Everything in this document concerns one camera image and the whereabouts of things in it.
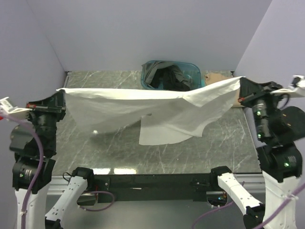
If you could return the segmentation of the white t shirt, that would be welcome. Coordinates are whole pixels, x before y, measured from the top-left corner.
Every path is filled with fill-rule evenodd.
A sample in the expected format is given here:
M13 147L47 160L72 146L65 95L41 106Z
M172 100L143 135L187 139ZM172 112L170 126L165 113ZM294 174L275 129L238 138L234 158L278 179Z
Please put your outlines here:
M187 92L62 88L66 107L84 132L112 133L141 123L139 144L176 144L201 137L236 101L240 77Z

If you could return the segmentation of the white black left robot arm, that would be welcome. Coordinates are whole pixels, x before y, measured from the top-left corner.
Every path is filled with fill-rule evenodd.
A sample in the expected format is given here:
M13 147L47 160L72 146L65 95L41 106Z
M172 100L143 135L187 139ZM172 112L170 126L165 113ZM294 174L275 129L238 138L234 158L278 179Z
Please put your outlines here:
M15 154L12 186L18 204L19 229L62 229L64 219L77 206L79 196L95 187L93 170L77 167L55 205L45 211L56 155L57 123L65 117L62 90L39 101L28 102L24 124L11 132Z

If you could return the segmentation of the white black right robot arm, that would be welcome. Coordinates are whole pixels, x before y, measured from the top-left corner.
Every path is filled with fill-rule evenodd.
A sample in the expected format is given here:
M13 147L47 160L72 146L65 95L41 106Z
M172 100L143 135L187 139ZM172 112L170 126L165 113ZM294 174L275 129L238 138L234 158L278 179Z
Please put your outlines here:
M247 229L294 229L303 158L295 141L305 136L305 114L295 106L278 108L282 99L304 97L305 78L294 75L288 88L275 82L255 83L240 79L239 102L251 108L257 139L258 160L265 183L265 203L258 201L225 166L211 170L209 185L225 191L243 214Z

